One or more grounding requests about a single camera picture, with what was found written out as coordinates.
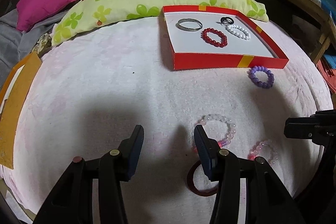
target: green floral pillow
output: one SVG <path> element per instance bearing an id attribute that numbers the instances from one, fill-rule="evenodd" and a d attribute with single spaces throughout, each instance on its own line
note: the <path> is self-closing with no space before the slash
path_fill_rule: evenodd
<path id="1" fill-rule="evenodd" d="M 52 45 L 110 23 L 141 17 L 157 17 L 165 5 L 205 5 L 239 10 L 244 15 L 268 21 L 265 5 L 253 0 L 81 0 L 54 29 Z"/>

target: clear beaded bracelet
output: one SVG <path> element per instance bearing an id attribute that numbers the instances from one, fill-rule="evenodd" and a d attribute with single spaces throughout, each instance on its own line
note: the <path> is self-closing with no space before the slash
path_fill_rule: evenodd
<path id="1" fill-rule="evenodd" d="M 231 118 L 228 118 L 224 115 L 220 114 L 210 114 L 210 115 L 205 115 L 203 119 L 199 122 L 201 125 L 205 126 L 208 121 L 222 121 L 226 122 L 228 126 L 228 133 L 225 135 L 225 137 L 218 141 L 218 145 L 220 148 L 223 148 L 226 145 L 229 145 L 231 143 L 231 140 L 236 134 L 236 124 L 232 121 Z"/>
<path id="2" fill-rule="evenodd" d="M 270 153 L 271 153 L 271 156 L 270 158 L 268 159 L 268 163 L 269 165 L 274 165 L 276 160 L 279 159 L 279 156 L 278 156 L 278 153 L 276 153 L 274 151 L 274 149 L 270 146 L 270 143 L 272 141 L 271 140 L 265 140 L 265 141 L 261 141 L 261 142 L 258 142 L 249 152 L 248 156 L 247 156 L 247 159 L 248 160 L 254 160 L 258 154 L 261 152 L 261 150 L 268 146 L 270 148 Z"/>

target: cloth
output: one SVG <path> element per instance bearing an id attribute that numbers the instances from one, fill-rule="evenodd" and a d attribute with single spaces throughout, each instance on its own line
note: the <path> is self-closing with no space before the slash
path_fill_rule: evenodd
<path id="1" fill-rule="evenodd" d="M 39 37 L 60 21 L 67 11 L 38 22 L 29 32 L 16 29 L 18 13 L 14 9 L 0 17 L 0 89 L 12 68 L 28 55 Z"/>
<path id="2" fill-rule="evenodd" d="M 26 208 L 38 212 L 73 157 L 101 157 L 141 124 L 145 137 L 138 167 L 121 184 L 129 223 L 209 223 L 215 196 L 193 194 L 185 179 L 198 159 L 194 126 L 210 113 L 236 122 L 227 148 L 238 157 L 246 158 L 258 141 L 273 141 L 279 154 L 274 170 L 291 195 L 310 181 L 323 150 L 308 140 L 287 139 L 285 121 L 332 109 L 332 102 L 300 47 L 272 22 L 257 22 L 289 58 L 284 69 L 272 69 L 275 83 L 265 90 L 251 83 L 246 68 L 172 71 L 169 37 L 159 20 L 105 26 L 42 57 L 17 126 L 14 170 L 4 167 L 6 184 Z M 227 133 L 219 121 L 204 129 L 216 140 Z M 269 151 L 260 155 L 268 159 Z M 201 169 L 194 181 L 200 190 L 211 185 Z"/>
<path id="3" fill-rule="evenodd" d="M 37 55 L 41 56 L 51 48 L 51 36 L 49 33 L 44 33 L 41 35 L 31 52 L 36 52 Z"/>
<path id="4" fill-rule="evenodd" d="M 334 46 L 330 45 L 323 54 L 323 57 L 332 69 L 336 69 L 336 50 L 334 49 Z"/>

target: yellow tape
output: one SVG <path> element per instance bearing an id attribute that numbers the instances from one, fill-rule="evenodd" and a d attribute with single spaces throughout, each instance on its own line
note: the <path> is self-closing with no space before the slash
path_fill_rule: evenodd
<path id="1" fill-rule="evenodd" d="M 262 32 L 262 29 L 261 29 L 259 26 L 256 27 L 256 30 L 257 30 L 257 32 L 259 32 L 259 33 Z"/>
<path id="2" fill-rule="evenodd" d="M 207 7 L 204 6 L 204 5 L 199 5 L 199 6 L 198 6 L 198 10 L 199 10 L 199 11 L 206 11 L 206 10 L 207 10 Z"/>
<path id="3" fill-rule="evenodd" d="M 254 58 L 253 55 L 243 55 L 237 68 L 247 68 L 251 63 L 251 61 L 253 60 L 253 58 Z"/>

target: gray blanket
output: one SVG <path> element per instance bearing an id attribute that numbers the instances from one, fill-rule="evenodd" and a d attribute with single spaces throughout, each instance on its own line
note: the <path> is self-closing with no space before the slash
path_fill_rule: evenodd
<path id="1" fill-rule="evenodd" d="M 0 17 L 0 89 L 12 68 L 28 55 L 41 35 L 51 30 L 67 11 L 38 22 L 29 32 L 16 29 L 17 10 Z"/>

